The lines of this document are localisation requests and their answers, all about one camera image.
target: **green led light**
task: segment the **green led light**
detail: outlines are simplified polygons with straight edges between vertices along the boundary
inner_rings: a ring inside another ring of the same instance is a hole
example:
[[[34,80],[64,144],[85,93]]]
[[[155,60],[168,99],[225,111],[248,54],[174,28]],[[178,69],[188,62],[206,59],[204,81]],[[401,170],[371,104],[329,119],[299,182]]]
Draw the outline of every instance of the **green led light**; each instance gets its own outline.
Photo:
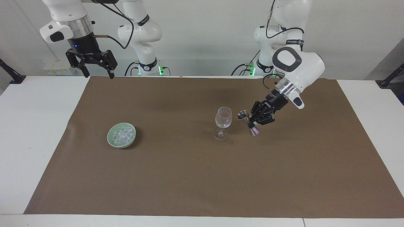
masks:
[[[164,69],[163,69],[163,67],[159,66],[158,68],[160,69],[160,76],[164,75]]]
[[[254,76],[255,74],[255,67],[253,66],[252,69],[250,70],[250,76]]]

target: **white table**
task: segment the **white table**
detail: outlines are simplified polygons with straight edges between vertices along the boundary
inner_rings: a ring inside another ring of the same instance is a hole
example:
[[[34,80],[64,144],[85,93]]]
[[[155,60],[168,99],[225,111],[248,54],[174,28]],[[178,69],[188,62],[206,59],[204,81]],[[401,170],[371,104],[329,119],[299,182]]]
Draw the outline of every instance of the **white table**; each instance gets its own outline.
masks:
[[[87,82],[83,77],[27,77],[0,96],[1,227],[404,227],[404,219],[23,215]],[[373,81],[339,84],[404,195],[404,107]]]

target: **brown mat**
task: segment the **brown mat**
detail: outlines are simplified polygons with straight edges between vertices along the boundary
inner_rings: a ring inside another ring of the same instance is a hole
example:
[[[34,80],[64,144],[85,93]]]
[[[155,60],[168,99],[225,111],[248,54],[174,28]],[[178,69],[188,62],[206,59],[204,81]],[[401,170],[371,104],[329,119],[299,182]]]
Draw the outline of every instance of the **brown mat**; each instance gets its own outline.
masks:
[[[261,80],[92,77],[25,214],[404,218],[404,198],[333,80],[251,137]],[[226,141],[215,114],[233,110]],[[110,147],[108,130],[136,126]]]

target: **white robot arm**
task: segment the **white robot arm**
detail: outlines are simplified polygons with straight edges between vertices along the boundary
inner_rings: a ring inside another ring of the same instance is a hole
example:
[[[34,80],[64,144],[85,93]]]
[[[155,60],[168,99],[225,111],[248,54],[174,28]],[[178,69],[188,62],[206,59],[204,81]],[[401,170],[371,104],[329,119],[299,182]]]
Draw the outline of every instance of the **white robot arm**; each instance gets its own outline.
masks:
[[[110,50],[102,52],[93,33],[93,24],[81,0],[42,0],[53,21],[40,29],[48,43],[68,40],[71,46],[66,57],[73,68],[80,69],[85,77],[90,73],[85,64],[97,64],[114,78],[118,63]],[[94,0],[95,3],[115,4],[118,0]]]
[[[255,32],[255,38],[261,45],[261,55],[255,63],[256,73],[267,75],[274,70],[274,74],[282,79],[264,101],[255,102],[248,125],[250,128],[274,122],[274,113],[283,108],[288,100],[303,109],[305,105],[300,94],[325,70],[324,61],[318,54],[302,51],[304,29],[312,2],[274,0],[267,26],[261,26]],[[279,23],[278,26],[269,26],[271,17]]]
[[[162,30],[160,26],[150,19],[143,0],[122,0],[122,3],[126,16],[137,23],[130,46],[135,50],[139,58],[140,74],[148,76],[160,75],[160,61],[157,59],[153,47],[148,44],[161,39]],[[123,42],[128,42],[131,29],[129,25],[119,27],[118,35]]]

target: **wine glass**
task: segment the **wine glass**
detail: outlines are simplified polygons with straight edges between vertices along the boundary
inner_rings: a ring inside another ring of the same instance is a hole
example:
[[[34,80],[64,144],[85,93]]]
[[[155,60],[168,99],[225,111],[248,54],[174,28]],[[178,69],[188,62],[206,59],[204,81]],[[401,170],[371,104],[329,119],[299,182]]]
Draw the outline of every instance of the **wine glass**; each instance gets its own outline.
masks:
[[[216,113],[216,125],[220,128],[215,131],[215,138],[217,140],[225,140],[227,132],[225,128],[231,125],[231,109],[229,107],[221,107]]]

